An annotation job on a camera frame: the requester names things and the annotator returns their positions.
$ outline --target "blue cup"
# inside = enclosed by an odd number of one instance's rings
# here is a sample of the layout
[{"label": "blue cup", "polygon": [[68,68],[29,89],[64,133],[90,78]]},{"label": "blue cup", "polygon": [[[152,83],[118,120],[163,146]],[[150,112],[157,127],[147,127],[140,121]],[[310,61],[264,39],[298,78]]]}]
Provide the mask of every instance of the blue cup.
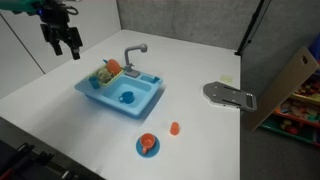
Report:
[{"label": "blue cup", "polygon": [[119,97],[119,101],[121,103],[126,103],[126,104],[132,103],[134,101],[133,92],[126,91],[126,92],[122,93],[122,95]]},{"label": "blue cup", "polygon": [[91,86],[93,87],[93,89],[99,89],[100,88],[99,79],[98,79],[97,76],[89,77],[89,82],[90,82]]}]

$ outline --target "orange cup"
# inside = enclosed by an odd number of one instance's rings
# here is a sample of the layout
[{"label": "orange cup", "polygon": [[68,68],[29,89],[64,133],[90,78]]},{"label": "orange cup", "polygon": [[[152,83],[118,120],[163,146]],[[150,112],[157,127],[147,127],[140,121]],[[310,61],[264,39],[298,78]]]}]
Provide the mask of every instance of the orange cup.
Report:
[{"label": "orange cup", "polygon": [[142,146],[142,153],[146,154],[149,149],[151,149],[156,142],[154,135],[146,133],[140,137],[140,144]]},{"label": "orange cup", "polygon": [[177,135],[177,134],[179,134],[179,132],[180,132],[179,124],[177,122],[173,122],[171,124],[170,133],[172,135]]}]

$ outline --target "faucet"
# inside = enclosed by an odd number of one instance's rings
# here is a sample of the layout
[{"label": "faucet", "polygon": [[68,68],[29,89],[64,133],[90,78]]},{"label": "faucet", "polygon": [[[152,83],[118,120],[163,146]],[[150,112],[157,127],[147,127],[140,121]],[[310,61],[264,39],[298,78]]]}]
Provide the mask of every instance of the faucet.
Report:
[{"label": "faucet", "polygon": [[126,59],[126,66],[125,66],[124,74],[131,76],[131,77],[134,77],[134,78],[138,77],[140,72],[132,69],[133,64],[129,62],[128,53],[129,53],[129,51],[138,50],[138,49],[140,49],[141,52],[145,53],[148,51],[148,46],[146,44],[131,46],[131,47],[126,48],[126,50],[124,51],[124,57]]}]

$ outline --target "blue toy sink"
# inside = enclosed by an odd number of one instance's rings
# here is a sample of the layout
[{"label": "blue toy sink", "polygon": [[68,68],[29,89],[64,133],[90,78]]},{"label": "blue toy sink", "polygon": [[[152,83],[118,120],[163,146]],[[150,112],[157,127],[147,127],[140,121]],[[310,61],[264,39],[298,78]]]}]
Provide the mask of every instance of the blue toy sink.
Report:
[{"label": "blue toy sink", "polygon": [[[162,79],[143,72],[140,72],[140,75],[136,78],[129,77],[121,72],[114,80],[99,89],[93,89],[89,78],[85,78],[76,84],[75,89],[133,117],[139,117],[162,82]],[[133,93],[134,101],[132,103],[120,102],[119,97],[127,91]]]}]

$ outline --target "black mount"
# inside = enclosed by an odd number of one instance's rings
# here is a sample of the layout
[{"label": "black mount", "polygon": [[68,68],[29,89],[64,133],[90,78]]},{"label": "black mount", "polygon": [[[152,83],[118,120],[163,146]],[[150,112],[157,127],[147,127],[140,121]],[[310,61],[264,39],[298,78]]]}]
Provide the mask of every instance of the black mount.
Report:
[{"label": "black mount", "polygon": [[63,41],[69,46],[73,59],[80,59],[79,48],[83,44],[79,31],[76,27],[68,26],[69,14],[77,15],[78,10],[56,0],[45,0],[43,4],[35,4],[34,7],[41,21],[45,23],[40,25],[44,39],[51,44],[56,55],[62,54],[59,42]]},{"label": "black mount", "polygon": [[263,4],[264,4],[264,1],[265,1],[265,0],[260,0],[256,11],[253,13],[252,18],[251,18],[251,21],[250,21],[250,23],[249,23],[249,25],[248,25],[248,28],[247,28],[247,30],[246,30],[246,33],[244,34],[244,36],[243,36],[243,38],[242,38],[242,40],[241,40],[240,46],[239,46],[237,52],[234,53],[235,55],[242,56],[242,53],[243,53],[243,50],[244,50],[244,48],[245,48],[246,43],[248,43],[248,44],[251,43],[251,39],[248,40],[248,37],[249,37],[249,35],[251,34],[252,28],[253,28],[253,26],[255,25],[255,23],[256,23],[259,15],[260,15],[262,6],[263,6]]}]

